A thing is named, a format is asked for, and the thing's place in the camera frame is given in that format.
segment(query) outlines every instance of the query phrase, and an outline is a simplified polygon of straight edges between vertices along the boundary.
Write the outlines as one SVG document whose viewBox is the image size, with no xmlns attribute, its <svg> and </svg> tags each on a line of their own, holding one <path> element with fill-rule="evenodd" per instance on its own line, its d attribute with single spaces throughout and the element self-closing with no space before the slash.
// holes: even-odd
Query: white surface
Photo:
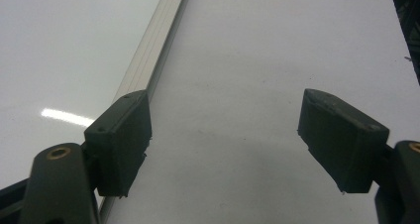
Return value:
<svg viewBox="0 0 420 224">
<path fill-rule="evenodd" d="M 296 133 L 306 87 L 420 140 L 392 0 L 189 0 L 151 104 L 154 138 L 108 223 L 377 223 Z"/>
<path fill-rule="evenodd" d="M 104 112 L 158 1 L 0 0 L 0 188 L 41 150 L 84 141 L 84 126 L 42 112 Z"/>
</svg>

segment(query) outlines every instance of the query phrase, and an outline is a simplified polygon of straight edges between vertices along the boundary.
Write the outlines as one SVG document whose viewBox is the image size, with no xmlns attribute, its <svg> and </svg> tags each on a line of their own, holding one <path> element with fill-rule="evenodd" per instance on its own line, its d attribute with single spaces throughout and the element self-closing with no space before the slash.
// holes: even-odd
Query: white floor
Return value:
<svg viewBox="0 0 420 224">
<path fill-rule="evenodd" d="M 0 188 L 28 177 L 41 150 L 84 141 L 158 1 L 0 0 Z"/>
<path fill-rule="evenodd" d="M 377 223 L 296 133 L 304 88 L 420 140 L 392 0 L 189 0 L 152 100 L 154 138 L 109 223 Z"/>
</svg>

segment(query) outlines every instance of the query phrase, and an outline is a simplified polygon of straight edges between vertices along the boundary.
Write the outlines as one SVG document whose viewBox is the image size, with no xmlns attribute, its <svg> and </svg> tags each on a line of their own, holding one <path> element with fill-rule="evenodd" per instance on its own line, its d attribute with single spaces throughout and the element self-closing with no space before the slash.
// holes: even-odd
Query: dark object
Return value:
<svg viewBox="0 0 420 224">
<path fill-rule="evenodd" d="M 85 153 L 97 158 L 101 196 L 127 196 L 152 136 L 146 92 L 120 98 L 84 131 Z"/>
<path fill-rule="evenodd" d="M 373 181 L 379 223 L 420 223 L 420 144 L 386 144 L 389 130 L 340 98 L 303 95 L 298 134 L 341 191 L 366 193 Z"/>
<path fill-rule="evenodd" d="M 82 146 L 40 152 L 30 178 L 0 190 L 0 223 L 100 223 L 93 190 L 127 196 L 151 137 L 147 93 L 121 97 L 86 129 Z"/>
</svg>

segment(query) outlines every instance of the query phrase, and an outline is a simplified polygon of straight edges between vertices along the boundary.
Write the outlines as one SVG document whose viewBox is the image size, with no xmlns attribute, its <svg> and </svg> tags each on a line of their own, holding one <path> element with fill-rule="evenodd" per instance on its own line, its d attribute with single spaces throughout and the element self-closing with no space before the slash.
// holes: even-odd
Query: brass rivet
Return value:
<svg viewBox="0 0 420 224">
<path fill-rule="evenodd" d="M 67 147 L 55 148 L 47 154 L 47 159 L 48 160 L 61 159 L 65 156 L 67 156 L 70 152 L 71 152 L 71 149 L 67 148 Z"/>
<path fill-rule="evenodd" d="M 420 154 L 420 143 L 410 143 L 410 148 L 416 153 Z"/>
</svg>

